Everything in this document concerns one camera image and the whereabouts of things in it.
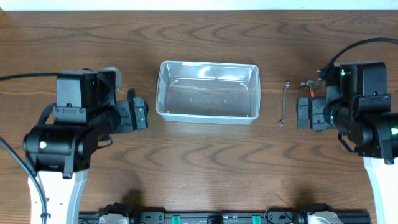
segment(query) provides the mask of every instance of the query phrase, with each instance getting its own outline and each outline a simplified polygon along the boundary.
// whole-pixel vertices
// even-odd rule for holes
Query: small hammer
[[[301,83],[300,83],[300,86],[301,86],[301,87],[303,87],[303,86],[308,86],[308,87],[310,87],[311,97],[315,97],[315,94],[314,94],[313,88],[312,88],[312,86],[314,86],[314,85],[320,85],[320,81],[319,81],[319,80],[317,80],[317,81],[308,80],[308,81],[305,81],[305,82],[301,82]]]

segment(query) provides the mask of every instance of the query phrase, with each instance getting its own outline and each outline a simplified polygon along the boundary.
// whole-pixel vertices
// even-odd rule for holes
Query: wood grain tabletop
[[[5,12],[0,75],[115,66],[118,100],[130,88],[149,104],[149,128],[114,135],[91,157],[81,211],[124,202],[137,209],[259,211],[325,202],[367,210],[376,223],[363,158],[349,154],[336,131],[296,128],[300,82],[316,79],[343,47],[371,37],[398,38],[395,11]],[[387,65],[398,110],[398,48],[368,44],[339,62]],[[259,67],[261,112],[249,126],[166,122],[155,111],[165,60],[248,63]],[[287,121],[282,116],[284,83]],[[315,89],[321,95],[324,86]],[[55,78],[0,83],[0,135],[24,156],[22,140],[56,102]],[[0,223],[29,223],[27,176],[0,150]]]

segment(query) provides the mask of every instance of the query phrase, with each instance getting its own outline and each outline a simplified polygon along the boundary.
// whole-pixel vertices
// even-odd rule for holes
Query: green strip
[[[261,224],[261,217],[259,215],[253,215],[253,224]]]
[[[172,224],[181,224],[181,217],[179,215],[173,215]]]

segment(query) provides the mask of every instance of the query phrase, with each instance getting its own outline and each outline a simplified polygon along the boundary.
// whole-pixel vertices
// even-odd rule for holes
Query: wrench
[[[290,82],[285,83],[285,88],[284,88],[284,98],[282,102],[282,119],[279,121],[279,127],[282,128],[284,126],[284,121],[286,120],[286,92],[287,89],[290,86]]]

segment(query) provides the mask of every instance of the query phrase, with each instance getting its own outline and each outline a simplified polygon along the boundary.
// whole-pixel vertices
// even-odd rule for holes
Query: led light
[[[41,148],[41,149],[44,149],[45,147],[47,147],[47,143],[41,141],[41,142],[40,142],[40,148]]]
[[[398,128],[391,128],[391,134],[393,135],[398,134]]]

